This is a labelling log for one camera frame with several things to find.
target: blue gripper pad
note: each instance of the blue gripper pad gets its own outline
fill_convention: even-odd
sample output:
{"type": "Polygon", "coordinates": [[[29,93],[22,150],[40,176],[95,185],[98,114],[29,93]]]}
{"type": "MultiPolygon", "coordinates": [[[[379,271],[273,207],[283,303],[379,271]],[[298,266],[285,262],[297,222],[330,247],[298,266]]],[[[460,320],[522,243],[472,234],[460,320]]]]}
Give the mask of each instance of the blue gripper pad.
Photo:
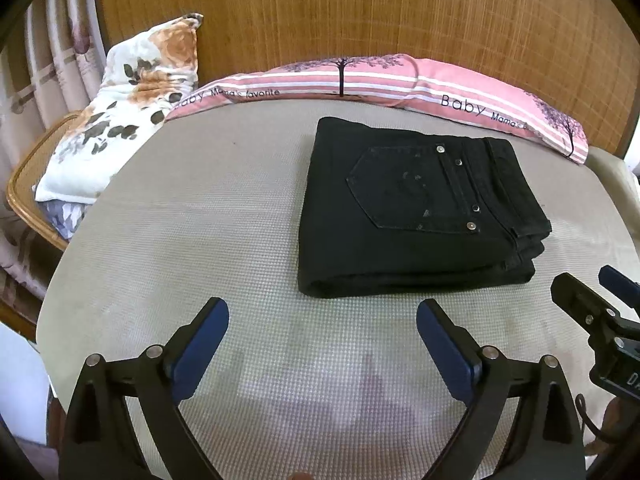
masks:
{"type": "Polygon", "coordinates": [[[468,407],[482,374],[478,343],[464,328],[454,325],[435,300],[424,300],[418,306],[415,323],[449,393],[468,407]]]}
{"type": "Polygon", "coordinates": [[[187,329],[185,335],[188,337],[195,328],[191,340],[185,341],[186,347],[182,355],[167,374],[172,380],[172,397],[176,405],[195,393],[228,326],[229,309],[225,301],[211,298],[190,325],[176,331],[174,337],[178,336],[180,330],[187,329]]]}
{"type": "Polygon", "coordinates": [[[640,286],[611,266],[604,266],[598,273],[600,285],[640,314],[640,286]]]}

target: beige mat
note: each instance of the beige mat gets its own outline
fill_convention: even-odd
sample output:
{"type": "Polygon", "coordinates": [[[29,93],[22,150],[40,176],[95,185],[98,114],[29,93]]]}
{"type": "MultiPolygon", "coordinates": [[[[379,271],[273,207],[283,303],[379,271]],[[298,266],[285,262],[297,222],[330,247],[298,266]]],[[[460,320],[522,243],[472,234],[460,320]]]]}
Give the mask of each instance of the beige mat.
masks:
{"type": "MultiPolygon", "coordinates": [[[[296,470],[316,480],[422,478],[464,410],[415,329],[425,295],[318,300],[296,287],[306,169],[326,115],[512,142],[553,225],[535,277],[434,297],[480,344],[517,359],[556,355],[572,393],[584,393],[599,420],[610,396],[589,382],[586,334],[552,304],[549,286],[568,270],[611,298],[597,284],[600,267],[640,280],[640,265],[591,170],[497,132],[329,101],[233,105],[169,122],[114,177],[66,250],[38,322],[63,406],[87,355],[138,355],[220,296],[229,330],[181,411],[226,480],[296,470]]],[[[509,407],[478,478],[499,457],[509,407]]],[[[152,470],[167,478],[139,407],[133,417],[152,470]]]]}

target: pink striped cushion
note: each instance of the pink striped cushion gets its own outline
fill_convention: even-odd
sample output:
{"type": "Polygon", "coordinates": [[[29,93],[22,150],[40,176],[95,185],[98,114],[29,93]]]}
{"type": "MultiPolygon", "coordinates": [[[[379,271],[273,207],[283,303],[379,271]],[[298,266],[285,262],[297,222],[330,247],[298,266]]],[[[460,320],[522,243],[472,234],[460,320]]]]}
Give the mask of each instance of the pink striped cushion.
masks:
{"type": "Polygon", "coordinates": [[[304,61],[232,75],[191,93],[167,120],[268,99],[347,99],[404,108],[542,142],[578,164],[589,149],[580,123],[539,97],[466,68],[407,54],[304,61]]]}

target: folded black jeans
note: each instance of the folded black jeans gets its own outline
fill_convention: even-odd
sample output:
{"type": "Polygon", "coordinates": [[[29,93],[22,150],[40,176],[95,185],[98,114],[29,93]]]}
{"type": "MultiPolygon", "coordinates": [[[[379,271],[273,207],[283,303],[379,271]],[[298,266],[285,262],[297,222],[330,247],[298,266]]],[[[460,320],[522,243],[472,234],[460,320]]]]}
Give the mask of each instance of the folded black jeans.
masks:
{"type": "Polygon", "coordinates": [[[298,286],[317,298],[525,283],[551,224],[507,140],[318,122],[298,286]]]}

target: screw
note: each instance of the screw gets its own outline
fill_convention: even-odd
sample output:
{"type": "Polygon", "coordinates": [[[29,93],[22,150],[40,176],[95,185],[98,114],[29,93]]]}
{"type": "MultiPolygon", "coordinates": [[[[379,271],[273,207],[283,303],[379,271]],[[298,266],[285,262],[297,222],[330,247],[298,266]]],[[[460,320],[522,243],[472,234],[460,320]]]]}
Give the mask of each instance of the screw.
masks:
{"type": "Polygon", "coordinates": [[[150,359],[155,359],[162,355],[162,347],[160,345],[153,345],[146,349],[146,356],[150,359]]]}
{"type": "Polygon", "coordinates": [[[91,354],[85,361],[87,366],[95,366],[100,362],[100,354],[91,354]]]}
{"type": "Polygon", "coordinates": [[[556,368],[560,363],[558,359],[553,357],[552,355],[545,355],[542,359],[549,368],[556,368]]]}
{"type": "Polygon", "coordinates": [[[482,355],[487,359],[497,359],[500,355],[500,352],[498,352],[497,348],[494,348],[492,346],[485,346],[482,349],[482,355]]]}

